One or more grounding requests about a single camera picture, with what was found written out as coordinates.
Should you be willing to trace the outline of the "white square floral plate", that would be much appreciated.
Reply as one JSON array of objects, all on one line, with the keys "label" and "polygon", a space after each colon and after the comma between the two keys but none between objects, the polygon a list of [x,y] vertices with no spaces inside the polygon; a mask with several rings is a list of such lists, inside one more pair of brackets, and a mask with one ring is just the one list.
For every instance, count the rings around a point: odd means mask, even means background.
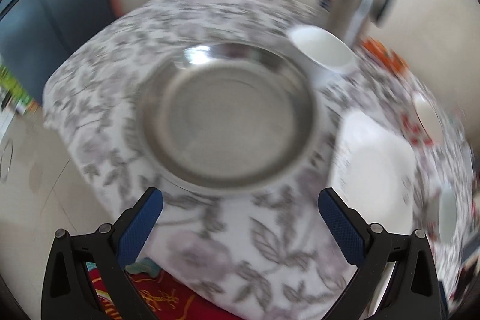
[{"label": "white square floral plate", "polygon": [[361,110],[343,115],[327,186],[366,223],[379,223],[391,233],[412,233],[415,172],[415,154],[404,138]]}]

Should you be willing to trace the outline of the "strawberry pattern bowl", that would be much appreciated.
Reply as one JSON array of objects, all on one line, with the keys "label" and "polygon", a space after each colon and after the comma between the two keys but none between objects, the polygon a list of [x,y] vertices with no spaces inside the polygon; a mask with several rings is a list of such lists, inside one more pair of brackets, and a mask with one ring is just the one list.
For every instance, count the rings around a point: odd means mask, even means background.
[{"label": "strawberry pattern bowl", "polygon": [[410,95],[407,108],[400,115],[404,137],[414,147],[431,147],[443,143],[443,127],[431,101],[422,93]]}]

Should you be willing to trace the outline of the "white cartoon bowl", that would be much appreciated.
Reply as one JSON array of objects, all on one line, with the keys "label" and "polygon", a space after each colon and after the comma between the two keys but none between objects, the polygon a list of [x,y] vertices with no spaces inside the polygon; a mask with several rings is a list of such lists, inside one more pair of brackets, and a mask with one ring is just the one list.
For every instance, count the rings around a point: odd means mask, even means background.
[{"label": "white cartoon bowl", "polygon": [[450,184],[441,184],[430,199],[425,223],[434,242],[450,244],[456,231],[457,199]]}]

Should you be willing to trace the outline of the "floral tablecloth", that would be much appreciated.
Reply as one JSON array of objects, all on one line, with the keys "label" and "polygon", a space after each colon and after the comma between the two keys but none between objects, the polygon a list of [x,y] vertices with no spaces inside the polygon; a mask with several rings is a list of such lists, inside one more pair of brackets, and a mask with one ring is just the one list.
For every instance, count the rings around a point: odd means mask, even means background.
[{"label": "floral tablecloth", "polygon": [[[352,74],[314,88],[292,55],[287,31],[311,25],[311,8],[293,0],[151,0],[111,23],[49,78],[43,93],[47,127],[58,132],[103,207],[117,217],[150,186],[165,207],[145,254],[201,296],[245,319],[318,319],[354,274],[317,209],[341,118],[361,110],[404,137],[400,115],[411,93],[431,92],[410,72],[395,76],[362,51]],[[236,196],[189,192],[165,179],[139,141],[139,85],[172,52],[239,42],[291,58],[310,81],[320,109],[315,146],[272,188]],[[414,147],[413,230],[432,247],[439,278],[453,292],[461,247],[472,219],[473,158],[464,132],[436,106],[444,140]],[[434,242],[425,217],[441,184],[457,199],[450,244]]]}]

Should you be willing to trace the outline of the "orange snack packet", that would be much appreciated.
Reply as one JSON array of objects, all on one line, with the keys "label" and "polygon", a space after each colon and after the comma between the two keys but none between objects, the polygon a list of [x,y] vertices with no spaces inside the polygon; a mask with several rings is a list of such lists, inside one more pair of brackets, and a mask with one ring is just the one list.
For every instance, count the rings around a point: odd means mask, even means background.
[{"label": "orange snack packet", "polygon": [[388,54],[389,68],[395,76],[406,77],[409,72],[408,63],[396,52],[391,50]]},{"label": "orange snack packet", "polygon": [[367,37],[362,41],[361,46],[385,66],[391,65],[391,52],[379,40],[375,40],[372,37]]}]

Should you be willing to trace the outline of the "red patterned cloth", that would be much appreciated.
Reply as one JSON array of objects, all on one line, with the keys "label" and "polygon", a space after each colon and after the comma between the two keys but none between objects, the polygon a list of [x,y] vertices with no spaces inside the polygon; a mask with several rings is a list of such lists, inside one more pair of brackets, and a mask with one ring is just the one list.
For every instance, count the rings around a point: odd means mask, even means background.
[{"label": "red patterned cloth", "polygon": [[205,300],[144,257],[126,266],[134,288],[157,319],[229,320],[237,316]]}]

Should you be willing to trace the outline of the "orange snack packet right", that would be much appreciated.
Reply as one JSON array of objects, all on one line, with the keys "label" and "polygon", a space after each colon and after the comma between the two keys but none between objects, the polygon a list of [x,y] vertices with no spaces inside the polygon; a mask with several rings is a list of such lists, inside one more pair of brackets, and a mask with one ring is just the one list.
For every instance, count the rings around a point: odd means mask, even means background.
[{"label": "orange snack packet right", "polygon": [[396,52],[391,50],[388,54],[389,68],[395,76],[406,77],[409,72],[408,63]]}]

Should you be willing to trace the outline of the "dark blue cabinet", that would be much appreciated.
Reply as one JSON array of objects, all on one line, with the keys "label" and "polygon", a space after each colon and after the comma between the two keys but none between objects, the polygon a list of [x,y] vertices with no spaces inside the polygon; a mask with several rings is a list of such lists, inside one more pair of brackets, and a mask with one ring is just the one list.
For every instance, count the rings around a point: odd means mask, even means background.
[{"label": "dark blue cabinet", "polygon": [[52,74],[120,16],[116,0],[1,0],[1,60],[37,103]]}]

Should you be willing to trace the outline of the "stainless steel round plate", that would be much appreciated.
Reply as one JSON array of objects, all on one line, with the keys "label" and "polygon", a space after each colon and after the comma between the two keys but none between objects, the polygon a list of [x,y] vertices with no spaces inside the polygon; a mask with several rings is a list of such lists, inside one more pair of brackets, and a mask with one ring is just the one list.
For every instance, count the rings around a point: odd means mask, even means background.
[{"label": "stainless steel round plate", "polygon": [[320,109],[295,62],[239,42],[169,54],[139,85],[139,141],[177,187],[211,196],[272,188],[310,155]]}]

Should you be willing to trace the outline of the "orange snack packet left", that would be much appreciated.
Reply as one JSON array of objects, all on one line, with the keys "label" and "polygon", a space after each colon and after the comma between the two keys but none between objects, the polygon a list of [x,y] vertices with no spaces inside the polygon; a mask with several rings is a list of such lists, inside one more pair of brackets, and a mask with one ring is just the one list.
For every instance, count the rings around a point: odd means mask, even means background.
[{"label": "orange snack packet left", "polygon": [[391,65],[391,52],[379,40],[375,40],[372,37],[367,37],[362,41],[361,46],[385,66]]}]

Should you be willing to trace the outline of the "white square bowl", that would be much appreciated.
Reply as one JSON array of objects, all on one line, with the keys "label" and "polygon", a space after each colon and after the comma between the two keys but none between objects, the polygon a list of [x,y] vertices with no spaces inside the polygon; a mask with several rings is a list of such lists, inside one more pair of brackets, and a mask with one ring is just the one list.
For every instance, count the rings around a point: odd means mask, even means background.
[{"label": "white square bowl", "polygon": [[286,36],[295,61],[314,88],[323,88],[337,77],[352,74],[357,68],[355,53],[325,29],[297,25],[290,28]]}]

